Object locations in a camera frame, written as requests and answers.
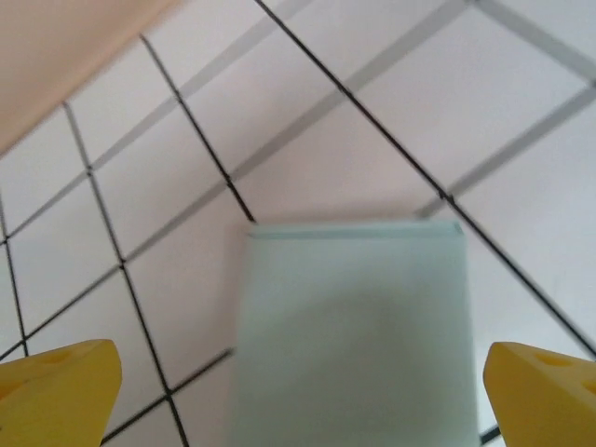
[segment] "black grout line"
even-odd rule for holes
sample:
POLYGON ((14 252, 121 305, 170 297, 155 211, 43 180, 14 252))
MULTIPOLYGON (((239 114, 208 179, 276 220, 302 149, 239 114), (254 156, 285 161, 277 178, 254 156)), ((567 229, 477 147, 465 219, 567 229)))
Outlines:
POLYGON ((481 229, 480 225, 474 221, 470 217, 467 212, 457 204, 457 202, 452 198, 449 197, 446 199, 451 209, 459 215, 469 226, 474 233, 484 242, 484 244, 491 249, 493 254, 497 257, 502 264, 504 264, 511 273, 517 278, 521 284, 523 284, 526 289, 528 289, 535 298, 538 299, 538 302, 542 304, 551 314, 551 316, 557 320, 563 327, 570 332, 575 339, 584 347, 584 349, 592 356, 593 359, 596 359, 596 347, 589 341, 589 338, 583 334, 578 328, 576 328, 569 317, 564 315, 563 311, 554 304, 553 300, 547 296, 547 294, 537 285, 534 283, 529 276, 522 271, 522 268, 519 267, 511 257, 497 245, 497 243, 487 235, 487 233, 481 229))
POLYGON ((437 195, 450 205, 467 225, 481 238, 486 246, 499 259, 531 293, 532 295, 550 312, 551 316, 555 318, 563 327, 569 331, 575 339, 596 358, 596 348, 591 344, 588 337, 576 328, 571 320, 564 315, 564 313, 553 303, 553 300, 543 292, 532 279, 527 276, 520 267, 518 267, 513 260, 505 254, 505 252, 496 245, 496 243, 480 228, 480 226, 457 204, 454 197, 449 195, 437 180, 410 154, 410 152, 403 147, 397 139, 385 128, 381 122, 374 117, 374 115, 356 98, 356 96, 342 84, 342 82, 315 56, 315 54, 294 34, 288 26, 283 23, 271 9, 264 4, 262 0, 254 0, 257 5, 273 20, 284 33, 298 46, 303 53, 310 59, 317 67, 329 78, 334 85, 344 93, 352 104, 366 117, 369 122, 398 150, 410 163, 410 165, 423 177, 436 191, 437 195))
POLYGON ((279 19, 279 17, 262 1, 254 0, 254 2, 261 7, 264 13, 274 21, 279 28, 290 38, 290 40, 299 47, 303 53, 311 60, 321 72, 323 72, 327 78, 335 85, 335 87, 341 91, 350 102, 359 110, 359 112, 371 123, 371 125, 381 133, 386 140, 388 140, 406 159, 406 161, 418 172, 418 174, 437 192, 441 197, 445 196, 445 191, 439 182, 428 172, 422 164, 412 155, 406 148, 398 142, 398 140, 381 124, 381 122, 360 102, 358 98, 347 88, 335 74, 315 56, 315 54, 296 36, 296 34, 288 28, 288 26, 279 19))
POLYGON ((81 301, 83 298, 85 298, 87 295, 89 295, 92 291, 94 291, 95 289, 100 287, 105 281, 107 281, 109 278, 111 278, 112 275, 115 274, 118 270, 119 270, 119 267, 117 265, 115 265, 112 268, 110 268, 107 272, 105 272, 103 275, 101 275, 99 278, 97 278, 93 282, 91 282, 91 284, 89 284, 85 289, 80 291, 73 299, 71 299, 68 303, 63 305, 60 309, 58 309, 56 312, 54 312, 52 315, 50 315, 48 318, 46 318, 35 329, 33 329, 31 332, 29 332, 29 334, 27 335, 27 340, 29 340, 31 337, 36 335, 42 329, 44 329, 49 323, 51 323, 56 318, 58 318, 60 315, 62 315, 64 312, 66 312, 68 309, 73 307, 76 303, 81 301))
POLYGON ((137 412, 133 416, 131 416, 129 419, 127 419, 126 422, 124 422, 122 425, 116 427, 110 433, 105 435, 103 437, 102 443, 100 445, 103 445, 106 442, 108 442, 109 440, 112 440, 113 438, 118 436, 120 433, 122 433, 124 430, 126 430, 127 428, 132 426, 135 422, 137 422, 139 419, 141 419, 146 414, 150 413, 152 410, 157 408, 159 405, 161 405, 166 400, 167 400, 167 398, 165 395, 162 396, 161 398, 155 399, 153 402, 151 402, 145 408, 143 408, 142 410, 140 410, 139 412, 137 412))
POLYGON ((0 361, 4 360, 10 354, 12 354, 14 351, 16 351, 19 347, 22 346, 23 343, 25 343, 25 341, 24 340, 20 340, 19 342, 17 342, 13 346, 11 346, 9 349, 7 349, 6 351, 4 351, 2 353, 2 355, 0 356, 0 361))
POLYGON ((230 191, 234 195, 234 198, 236 199, 237 204, 240 206, 240 208, 244 212, 244 215, 246 216, 246 218, 250 222, 256 223, 254 217, 252 216, 251 211, 249 210, 249 207, 246 205, 246 202, 244 201, 244 199, 238 192, 237 188, 235 187, 234 183, 232 182, 232 179, 230 178, 230 175, 225 170, 225 167, 224 167, 222 161, 219 159, 219 157, 213 150, 213 146, 211 146, 211 143, 207 139, 207 136, 205 135, 205 133, 203 132, 201 127, 196 122, 195 117, 193 116, 192 112, 190 111, 190 109, 188 107, 188 104, 184 100, 180 91, 176 88, 176 85, 174 84, 174 81, 172 80, 171 76, 169 75, 168 70, 166 70, 166 67, 163 64, 162 60, 159 59, 159 56, 157 55, 155 49, 143 35, 141 35, 141 40, 144 43, 145 47, 147 48, 147 51, 149 52, 151 58, 153 59, 154 63, 156 64, 157 68, 159 69, 159 72, 162 74, 162 76, 168 83, 168 86, 169 86, 171 92, 174 94, 174 96, 176 97, 176 100, 183 108, 184 114, 186 115, 186 117, 190 121, 191 125, 195 129, 195 132, 198 135, 198 138, 203 142, 203 145, 207 149, 207 152, 209 153, 211 160, 213 160, 213 163, 215 163, 217 170, 220 171, 220 174, 222 175, 223 179, 225 180, 225 183, 227 184, 227 187, 230 189, 230 191))
MULTIPOLYGON (((82 180, 84 180, 84 179, 85 179, 85 174, 82 174, 82 175, 81 175, 81 176, 79 176, 79 177, 82 177, 82 178, 81 178, 81 179, 78 179, 78 178, 77 178, 77 179, 79 180, 79 182, 78 182, 78 183, 80 183, 82 180)), ((448 201, 448 203, 450 204, 450 206, 452 206, 452 203, 451 203, 451 201, 450 201, 450 200, 452 200, 452 201, 454 202, 453 198, 452 198, 452 197, 448 197, 448 196, 445 196, 445 197, 447 198, 447 201, 448 201)), ((28 219, 28 221, 32 221, 32 220, 34 220, 34 218, 35 218, 35 217, 37 217, 37 213, 36 213, 36 215, 35 215, 35 216, 32 216, 32 217, 30 217, 30 218, 28 219)), ((20 230, 20 228, 17 228, 17 229, 15 229, 15 231, 13 232, 13 234, 16 234, 16 233, 18 232, 18 230, 20 230)), ((3 354, 3 355, 2 355, 2 357, 0 357, 0 359, 3 359, 3 358, 4 358, 5 356, 7 356, 7 355, 8 355, 10 352, 13 352, 13 351, 14 351, 15 349, 17 349, 17 348, 18 348, 18 347, 19 347, 19 346, 20 346, 22 343, 23 343, 23 342, 19 342, 18 344, 16 344, 16 345, 14 345, 13 347, 11 347, 11 348, 9 349, 9 351, 7 351, 5 354, 3 354)), ((485 442, 488 442, 488 441, 490 441, 490 440, 494 439, 494 438, 495 438, 495 437, 497 437, 498 435, 499 435, 499 432, 498 432, 498 427, 494 427, 493 429, 489 430, 488 432, 485 432, 484 434, 482 434, 482 437, 481 437, 481 439, 482 439, 482 442, 483 442, 483 443, 485 443, 485 442), (493 433, 495 430, 496 430, 496 432, 495 432, 495 434, 494 434, 494 435, 493 435, 491 438, 486 438, 487 436, 490 436, 490 435, 491 435, 491 434, 492 434, 492 433, 493 433)))
MULTIPOLYGON (((467 5, 459 0, 450 0, 443 3, 410 31, 398 37, 363 67, 351 74, 345 81, 345 85, 353 92, 362 90, 374 79, 405 58, 415 48, 423 45, 428 39, 460 17, 466 10, 467 5)), ((328 93, 236 167, 230 173, 232 180, 237 182, 251 173, 271 156, 282 150, 286 144, 298 138, 311 126, 316 125, 319 120, 344 103, 345 95, 341 91, 335 89, 328 93)))
MULTIPOLYGON (((190 219, 193 215, 197 212, 202 210, 208 203, 210 203, 215 197, 217 197, 220 193, 225 191, 227 188, 223 182, 216 184, 213 186, 206 194, 201 196, 199 199, 195 200, 190 206, 186 207, 183 211, 179 212, 173 219, 171 219, 168 223, 163 225, 160 229, 155 231, 149 238, 147 238, 141 245, 139 245, 136 249, 134 249, 130 255, 124 260, 125 263, 131 262, 136 259, 138 256, 143 254, 145 251, 149 250, 153 247, 157 242, 161 239, 169 235, 172 231, 178 228, 181 224, 186 222, 186 220, 190 219)), ((78 293, 74 298, 72 298, 66 305, 63 305, 59 310, 54 312, 50 317, 46 318, 40 325, 38 325, 32 332, 26 335, 26 339, 29 340, 31 337, 36 335, 42 329, 44 329, 49 323, 53 320, 58 318, 68 309, 70 309, 73 305, 81 301, 85 298, 89 293, 94 291, 96 288, 102 285, 103 282, 108 280, 114 273, 120 270, 119 265, 115 265, 110 268, 107 272, 102 274, 100 277, 95 279, 88 285, 84 290, 78 293)), ((10 349, 5 351, 2 355, 0 355, 0 360, 5 358, 15 349, 22 345, 22 341, 19 341, 15 345, 13 345, 10 349)))
MULTIPOLYGON (((200 378, 201 376, 203 376, 206 373, 208 373, 209 371, 211 371, 213 368, 218 366, 220 363, 224 362, 224 360, 231 357, 233 354, 234 354, 233 348, 225 349, 220 354, 215 356, 213 359, 208 361, 205 365, 199 367, 195 372, 192 372, 188 377, 183 379, 177 386, 175 386, 171 390, 171 394, 176 395, 177 393, 179 393, 180 391, 185 389, 187 386, 193 384, 198 378, 200 378)), ((137 422, 139 419, 141 419, 146 414, 150 413, 154 408, 159 406, 159 404, 163 403, 165 400, 166 400, 166 396, 162 396, 161 398, 154 400, 149 405, 144 407, 142 410, 140 410, 137 413, 135 413, 134 415, 132 415, 129 419, 127 419, 125 422, 123 422, 120 426, 116 427, 110 433, 105 435, 102 440, 102 445, 104 443, 106 443, 108 440, 111 440, 114 437, 116 437, 117 435, 119 435, 120 433, 122 433, 124 430, 126 430, 130 426, 132 426, 135 422, 137 422)))
POLYGON ((56 193, 55 196, 53 196, 50 200, 48 200, 46 203, 44 203, 39 209, 37 209, 36 212, 34 212, 31 216, 29 216, 27 219, 25 219, 23 222, 21 222, 19 225, 17 225, 15 227, 15 229, 13 229, 10 233, 8 233, 8 237, 11 238, 11 237, 16 236, 18 233, 20 233, 25 227, 27 227, 29 224, 31 224, 34 220, 36 220, 44 212, 46 212, 51 207, 53 207, 57 202, 62 200, 63 197, 65 197, 68 193, 70 193, 72 190, 74 190, 86 178, 87 178, 87 175, 85 174, 85 172, 81 172, 76 177, 74 177, 70 182, 68 182, 66 184, 66 186, 64 186, 58 193, 56 193))
POLYGON ((12 286, 12 297, 15 302, 15 310, 17 311, 17 319, 19 320, 20 339, 22 340, 22 348, 25 352, 25 357, 29 357, 29 348, 25 339, 25 325, 22 321, 22 311, 20 309, 19 289, 17 288, 17 278, 15 276, 15 265, 12 260, 12 252, 10 251, 9 237, 7 234, 7 218, 4 213, 4 202, 2 195, 0 195, 0 227, 2 227, 2 238, 6 245, 8 274, 10 275, 10 285, 12 286))
MULTIPOLYGON (((594 100, 596 100, 596 88, 583 88, 573 98, 559 105, 550 114, 534 123, 525 132, 506 143, 494 154, 485 158, 478 166, 460 177, 459 180, 449 187, 449 194, 460 197, 478 183, 486 180, 498 169, 503 168, 513 158, 531 149, 535 142, 540 141, 553 130, 579 114, 592 104, 594 100)), ((428 218, 439 211, 443 205, 443 200, 435 198, 414 214, 428 218)))
POLYGON ((195 382, 195 380, 198 379, 201 375, 208 373, 213 368, 215 368, 217 365, 222 363, 227 358, 232 357, 233 355, 234 355, 233 347, 229 347, 229 348, 225 349, 222 353, 220 353, 218 356, 213 358, 207 364, 203 365, 198 370, 196 370, 195 372, 190 374, 187 378, 182 380, 177 386, 175 386, 174 388, 171 389, 171 392, 173 394, 176 394, 179 391, 182 391, 184 388, 186 388, 187 386, 189 386, 190 384, 195 382))
MULTIPOLYGON (((288 5, 285 9, 284 14, 291 17, 299 10, 295 10, 297 7, 294 5, 288 5)), ((418 23, 408 33, 398 38, 393 44, 377 54, 371 61, 369 61, 364 67, 352 74, 346 83, 356 91, 364 88, 369 82, 373 81, 376 77, 388 70, 394 63, 401 60, 407 54, 409 54, 414 48, 422 45, 432 37, 435 33, 440 31, 446 25, 451 23, 457 18, 461 12, 465 10, 460 5, 460 2, 452 1, 447 2, 437 8, 435 11, 430 13, 423 21, 418 23)), ((185 96, 192 95, 197 92, 199 87, 191 86, 191 83, 196 76, 190 81, 186 82, 181 88, 181 94, 185 96)), ((333 107, 338 106, 343 102, 343 96, 338 99, 336 92, 333 92, 328 97, 323 98, 318 102, 312 109, 305 112, 302 116, 298 117, 295 122, 289 124, 283 129, 277 136, 275 136, 270 142, 262 146, 254 156, 245 160, 238 168, 234 169, 230 173, 232 182, 235 182, 251 172, 258 165, 266 161, 270 156, 275 154, 281 146, 285 145, 288 140, 296 138, 298 135, 303 133, 314 124, 315 119, 321 119, 331 110, 333 107)), ((157 106, 148 116, 146 116, 141 122, 136 124, 131 130, 129 130, 122 138, 115 142, 104 154, 102 154, 97 160, 93 161, 91 167, 94 170, 98 170, 103 167, 106 163, 112 160, 115 156, 120 154, 129 144, 133 143, 136 139, 141 137, 146 131, 152 126, 157 124, 169 113, 175 110, 175 105, 178 104, 177 99, 172 96, 157 106)), ((68 192, 74 189, 76 186, 81 184, 87 178, 85 172, 80 173, 73 180, 71 180, 66 186, 60 190, 53 198, 51 198, 46 204, 44 204, 36 213, 21 223, 15 230, 9 235, 15 236, 22 231, 27 225, 37 219, 43 212, 53 206, 56 202, 61 200, 68 192)))
POLYGON ((169 408, 171 409, 171 413, 174 417, 174 421, 176 422, 176 427, 178 428, 178 433, 179 433, 180 438, 183 442, 183 445, 185 447, 188 447, 189 446, 188 438, 186 437, 186 433, 184 431, 182 420, 180 418, 180 415, 178 414, 178 409, 176 408, 176 405, 175 405, 173 399, 171 398, 168 381, 166 380, 166 375, 164 374, 164 371, 161 367, 161 362, 159 361, 159 356, 157 354, 155 343, 153 341, 151 333, 149 332, 149 327, 148 327, 147 322, 142 314, 141 304, 139 302, 139 298, 137 297, 136 291, 134 290, 134 286, 132 284, 132 280, 130 278, 129 271, 125 266, 124 257, 122 256, 122 252, 118 245, 114 226, 110 219, 110 215, 109 215, 108 210, 105 206, 105 203, 103 202, 102 192, 100 191, 100 187, 97 183, 97 179, 93 175, 93 169, 89 162, 88 155, 85 151, 85 145, 83 143, 80 129, 78 128, 78 125, 76 124, 75 115, 73 114, 73 110, 71 109, 70 105, 67 102, 65 102, 63 104, 63 107, 64 107, 64 111, 66 112, 66 115, 68 117, 68 121, 70 123, 71 129, 72 129, 72 132, 74 135, 74 139, 76 141, 76 145, 80 152, 81 159, 83 160, 83 164, 85 165, 85 168, 87 170, 87 175, 88 175, 89 181, 91 183, 91 188, 93 189, 93 194, 97 201, 98 208, 100 209, 100 212, 102 214, 102 219, 103 219, 103 222, 105 223, 105 227, 107 229, 108 236, 112 242, 115 256, 118 259, 118 262, 119 262, 118 268, 122 272, 122 276, 124 277, 124 280, 127 283, 127 287, 129 289, 129 293, 130 293, 130 299, 132 300, 132 303, 134 305, 134 308, 135 308, 135 311, 137 314, 137 318, 141 324, 142 332, 145 337, 145 342, 147 343, 149 350, 151 351, 151 355, 153 357, 153 361, 154 361, 154 364, 155 364, 155 367, 157 370, 157 374, 159 375, 161 385, 164 389, 164 392, 166 393, 166 400, 168 401, 169 408))
POLYGON ((489 428, 481 434, 481 445, 486 445, 492 440, 498 438, 499 436, 501 436, 501 430, 499 429, 499 426, 489 428))

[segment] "tiled floor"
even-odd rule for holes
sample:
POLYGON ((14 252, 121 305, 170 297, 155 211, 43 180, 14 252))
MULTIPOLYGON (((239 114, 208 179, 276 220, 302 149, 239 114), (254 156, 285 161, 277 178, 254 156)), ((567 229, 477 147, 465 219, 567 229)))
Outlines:
POLYGON ((596 357, 596 6, 499 1, 266 2, 322 68, 184 4, 0 159, 2 359, 112 338, 107 445, 221 446, 250 220, 408 217, 468 234, 480 433, 493 341, 596 357))

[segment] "yellow plastic piece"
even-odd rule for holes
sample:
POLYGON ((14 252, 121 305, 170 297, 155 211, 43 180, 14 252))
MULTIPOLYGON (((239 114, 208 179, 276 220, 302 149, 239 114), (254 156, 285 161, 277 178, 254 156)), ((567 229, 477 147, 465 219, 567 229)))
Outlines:
POLYGON ((484 386, 507 447, 596 445, 596 363, 495 343, 484 386))
POLYGON ((98 447, 121 382, 109 340, 0 365, 0 446, 98 447))

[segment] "pale green box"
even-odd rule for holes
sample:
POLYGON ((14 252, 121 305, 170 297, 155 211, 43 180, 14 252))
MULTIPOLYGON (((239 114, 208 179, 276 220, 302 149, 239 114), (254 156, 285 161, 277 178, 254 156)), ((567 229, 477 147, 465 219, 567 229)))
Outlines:
POLYGON ((463 233, 257 226, 231 447, 477 447, 463 233))

